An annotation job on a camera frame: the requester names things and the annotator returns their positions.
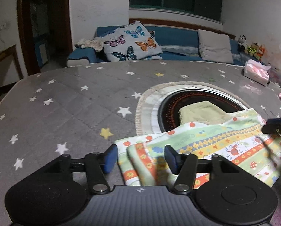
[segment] brown wooden door frame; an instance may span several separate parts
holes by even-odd
[[[65,7],[67,46],[68,51],[72,52],[72,34],[70,28],[69,0],[65,0]],[[37,74],[40,72],[40,68],[38,66],[35,54],[32,24],[30,20],[30,4],[28,0],[17,0],[17,20],[21,49],[27,73],[29,76]]]

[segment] panda plush toy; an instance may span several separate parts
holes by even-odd
[[[238,51],[244,52],[247,47],[248,45],[246,43],[246,37],[244,35],[241,35],[238,39]]]

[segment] blue sofa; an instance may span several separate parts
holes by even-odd
[[[96,36],[101,36],[104,33],[114,30],[119,26],[106,26],[97,28]],[[154,30],[155,40],[161,46],[163,54],[160,56],[164,60],[188,60],[188,61],[203,61],[198,52],[198,31],[172,28],[166,26],[146,25],[147,30]],[[251,58],[250,56],[238,52],[238,43],[230,39],[231,53],[233,55],[234,65],[245,65],[245,62]],[[87,59],[89,63],[107,62],[103,53],[96,53],[92,48],[77,48],[68,56],[68,66],[72,66],[70,61],[78,59]]]

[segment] pink tissue pack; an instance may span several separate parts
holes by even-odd
[[[269,70],[270,68],[271,66],[265,66],[260,62],[256,62],[250,59],[245,64],[244,76],[266,86],[269,82],[269,75],[267,70]]]

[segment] stuffed animal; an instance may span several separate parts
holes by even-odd
[[[262,45],[258,48],[257,52],[253,56],[261,62],[264,53],[265,53],[265,47]]]
[[[253,57],[253,55],[257,52],[257,49],[259,48],[258,43],[254,42],[251,44],[250,47],[248,47],[248,54]]]
[[[248,45],[246,43],[246,37],[244,35],[241,35],[238,39],[238,51],[244,52],[247,47]]]

